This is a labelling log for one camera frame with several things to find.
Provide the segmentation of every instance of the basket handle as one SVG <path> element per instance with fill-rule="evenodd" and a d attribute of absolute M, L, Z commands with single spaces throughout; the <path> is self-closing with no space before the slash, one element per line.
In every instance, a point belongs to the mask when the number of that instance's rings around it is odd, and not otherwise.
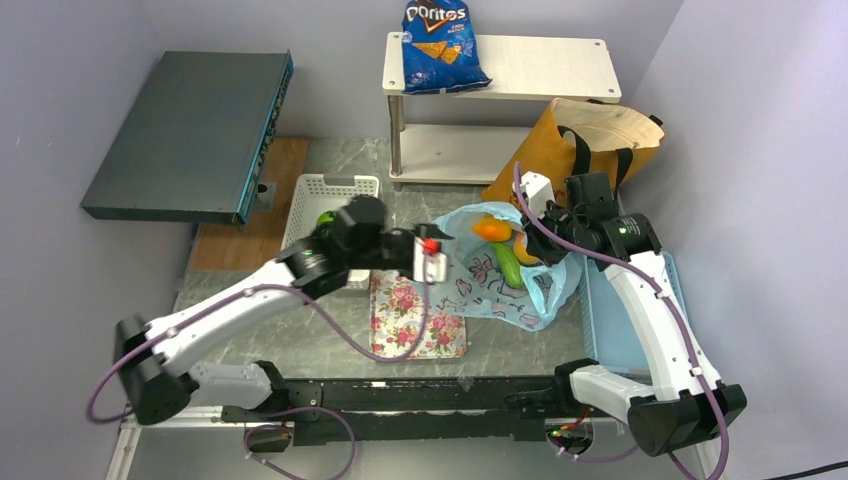
<path fill-rule="evenodd" d="M 327 185 L 335 185 L 340 187 L 355 187 L 356 179 L 353 177 L 324 175 L 324 183 Z"/>

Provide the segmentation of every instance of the green vegetable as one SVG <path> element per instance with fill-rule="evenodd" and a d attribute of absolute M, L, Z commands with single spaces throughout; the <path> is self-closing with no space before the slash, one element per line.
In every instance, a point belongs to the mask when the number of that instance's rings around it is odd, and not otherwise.
<path fill-rule="evenodd" d="M 521 279 L 521 264 L 518 263 L 515 252 L 502 243 L 493 243 L 492 248 L 495 249 L 495 257 L 497 257 L 501 266 L 506 284 L 512 288 L 524 288 L 524 280 Z"/>
<path fill-rule="evenodd" d="M 334 212 L 332 210 L 327 210 L 326 212 L 322 213 L 320 217 L 318 217 L 318 221 L 315 222 L 315 225 L 317 226 L 317 225 L 323 225 L 325 223 L 330 223 L 333 220 L 335 220 L 335 218 L 336 218 L 336 212 Z"/>

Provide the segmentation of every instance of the wooden board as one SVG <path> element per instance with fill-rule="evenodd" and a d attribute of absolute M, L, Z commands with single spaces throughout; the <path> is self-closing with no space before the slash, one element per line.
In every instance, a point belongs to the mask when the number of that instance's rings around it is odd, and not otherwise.
<path fill-rule="evenodd" d="M 404 88 L 401 39 L 386 39 L 383 92 L 401 95 Z M 486 88 L 451 94 L 457 98 L 502 100 L 621 100 L 621 87 L 607 44 L 595 38 L 477 35 L 480 65 L 492 83 Z"/>
<path fill-rule="evenodd" d="M 407 124 L 393 182 L 489 185 L 527 138 L 529 128 Z"/>
<path fill-rule="evenodd" d="M 235 227 L 203 225 L 192 251 L 189 269 L 200 271 L 256 270 L 280 251 L 297 177 L 306 163 L 305 138 L 276 138 L 262 172 L 263 182 L 276 182 L 271 210 L 255 212 L 239 232 Z"/>

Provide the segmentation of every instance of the white wall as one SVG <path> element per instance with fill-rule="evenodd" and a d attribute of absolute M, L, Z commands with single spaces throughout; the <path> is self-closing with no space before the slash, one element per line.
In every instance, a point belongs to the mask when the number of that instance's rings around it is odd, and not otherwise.
<path fill-rule="evenodd" d="M 406 0 L 142 0 L 166 49 L 291 49 L 283 135 L 387 137 L 380 87 L 386 34 Z M 482 34 L 603 38 L 625 97 L 638 85 L 682 0 L 469 0 Z M 413 99 L 413 122 L 532 125 L 544 104 Z"/>
<path fill-rule="evenodd" d="M 731 479 L 848 459 L 846 46 L 841 0 L 687 0 L 633 99 L 668 135 L 628 208 L 675 254 L 699 341 L 748 395 Z"/>
<path fill-rule="evenodd" d="M 189 226 L 94 220 L 88 184 L 162 49 L 136 0 L 0 2 L 0 478 L 103 478 L 83 416 L 115 323 L 171 307 Z M 118 385 L 98 410 L 124 402 Z"/>

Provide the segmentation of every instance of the gray marble table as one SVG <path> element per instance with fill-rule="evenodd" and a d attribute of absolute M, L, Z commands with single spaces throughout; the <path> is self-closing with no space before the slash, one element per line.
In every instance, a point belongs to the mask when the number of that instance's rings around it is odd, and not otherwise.
<path fill-rule="evenodd" d="M 314 140 L 306 173 L 376 175 L 391 226 L 431 221 L 480 201 L 479 187 L 407 185 L 395 192 L 388 178 L 385 140 Z M 249 272 L 189 272 L 175 311 L 200 302 Z M 362 345 L 370 332 L 367 292 L 340 291 L 319 303 Z M 546 329 L 531 333 L 500 320 L 467 319 L 468 353 L 455 359 L 378 364 L 354 351 L 309 308 L 278 315 L 212 351 L 207 360 L 242 365 L 270 360 L 287 378 L 397 378 L 550 375 L 557 365 L 585 356 L 580 305 L 573 295 Z"/>

